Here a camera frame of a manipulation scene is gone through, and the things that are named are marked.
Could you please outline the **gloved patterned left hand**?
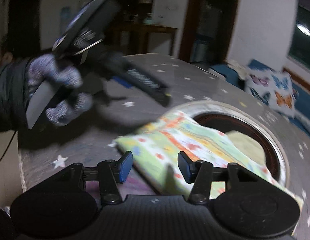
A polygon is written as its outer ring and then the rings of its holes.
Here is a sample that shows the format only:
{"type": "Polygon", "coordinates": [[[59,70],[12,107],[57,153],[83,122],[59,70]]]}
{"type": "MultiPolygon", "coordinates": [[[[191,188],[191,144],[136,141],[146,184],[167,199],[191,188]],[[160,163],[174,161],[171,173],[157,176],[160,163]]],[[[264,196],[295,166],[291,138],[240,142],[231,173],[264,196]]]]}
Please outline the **gloved patterned left hand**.
{"type": "Polygon", "coordinates": [[[66,126],[93,106],[90,94],[79,91],[83,79],[78,69],[59,62],[52,54],[41,55],[28,66],[26,120],[32,129],[44,114],[55,126],[66,126]]]}

